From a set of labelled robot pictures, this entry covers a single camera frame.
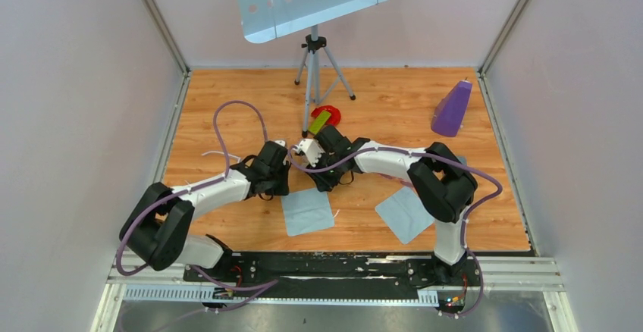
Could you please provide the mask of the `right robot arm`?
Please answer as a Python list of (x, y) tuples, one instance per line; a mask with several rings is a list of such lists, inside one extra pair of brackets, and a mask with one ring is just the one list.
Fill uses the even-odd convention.
[(410, 183), (436, 223), (434, 277), (446, 285), (462, 277), (463, 212), (472, 204), (478, 183), (445, 144), (400, 148), (365, 137), (349, 140), (328, 126), (301, 140), (296, 153), (305, 157), (309, 176), (322, 192), (331, 191), (345, 173), (381, 174)]

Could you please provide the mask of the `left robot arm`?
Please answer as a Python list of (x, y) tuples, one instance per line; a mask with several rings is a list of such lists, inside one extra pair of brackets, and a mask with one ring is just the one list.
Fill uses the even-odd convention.
[(190, 225), (224, 205), (288, 195), (287, 153), (285, 141), (267, 141), (258, 155), (231, 165), (227, 174), (186, 186), (151, 184), (121, 228), (120, 241), (155, 271), (175, 263), (196, 265), (212, 280), (226, 280), (233, 263), (224, 255), (223, 242), (191, 235)]

